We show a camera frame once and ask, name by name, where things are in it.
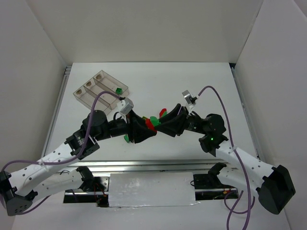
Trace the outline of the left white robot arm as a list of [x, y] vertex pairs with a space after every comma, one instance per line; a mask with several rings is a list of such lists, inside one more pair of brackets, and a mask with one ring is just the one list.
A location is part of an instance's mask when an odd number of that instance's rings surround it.
[[0, 173], [0, 195], [8, 216], [23, 215], [33, 210], [36, 201], [69, 189], [88, 191], [96, 187], [95, 178], [86, 166], [61, 173], [99, 149], [98, 142], [112, 137], [127, 136], [140, 143], [156, 135], [153, 125], [133, 111], [125, 118], [108, 121], [100, 110], [91, 111], [81, 128], [68, 137], [57, 149], [37, 161], [26, 161], [24, 168]]

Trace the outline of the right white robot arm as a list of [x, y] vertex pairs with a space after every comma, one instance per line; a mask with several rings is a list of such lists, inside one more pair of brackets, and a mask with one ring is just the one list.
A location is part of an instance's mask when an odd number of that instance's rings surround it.
[[226, 131], [224, 120], [218, 114], [201, 118], [196, 112], [188, 113], [186, 107], [177, 104], [154, 127], [157, 131], [175, 137], [188, 130], [203, 134], [199, 139], [201, 149], [222, 159], [242, 173], [232, 173], [230, 168], [219, 164], [214, 174], [222, 184], [241, 190], [249, 188], [260, 204], [270, 213], [278, 215], [295, 194], [289, 171], [282, 165], [265, 163], [235, 146]]

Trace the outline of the red rounded lego brick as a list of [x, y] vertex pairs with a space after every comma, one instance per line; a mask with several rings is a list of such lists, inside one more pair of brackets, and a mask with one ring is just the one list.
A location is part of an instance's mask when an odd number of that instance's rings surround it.
[[163, 108], [160, 113], [159, 113], [159, 118], [162, 118], [164, 117], [165, 115], [167, 115], [167, 109], [166, 108]]

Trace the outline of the small green lego brick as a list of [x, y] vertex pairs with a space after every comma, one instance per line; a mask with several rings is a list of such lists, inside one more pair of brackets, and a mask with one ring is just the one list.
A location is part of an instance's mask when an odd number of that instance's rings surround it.
[[155, 117], [155, 116], [151, 116], [150, 117], [150, 122], [151, 124], [155, 127], [161, 124], [159, 118]]

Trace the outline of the green square lego brick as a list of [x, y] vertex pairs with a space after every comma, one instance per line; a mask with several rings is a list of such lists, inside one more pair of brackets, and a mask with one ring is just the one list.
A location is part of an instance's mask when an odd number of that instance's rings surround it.
[[125, 141], [126, 141], [127, 143], [130, 142], [128, 135], [125, 135], [125, 136], [124, 136], [124, 139], [125, 139]]

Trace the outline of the green lego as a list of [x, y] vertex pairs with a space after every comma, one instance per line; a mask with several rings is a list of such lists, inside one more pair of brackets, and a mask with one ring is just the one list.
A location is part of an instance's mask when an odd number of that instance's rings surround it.
[[123, 90], [121, 88], [116, 89], [116, 94], [121, 95], [123, 93]]

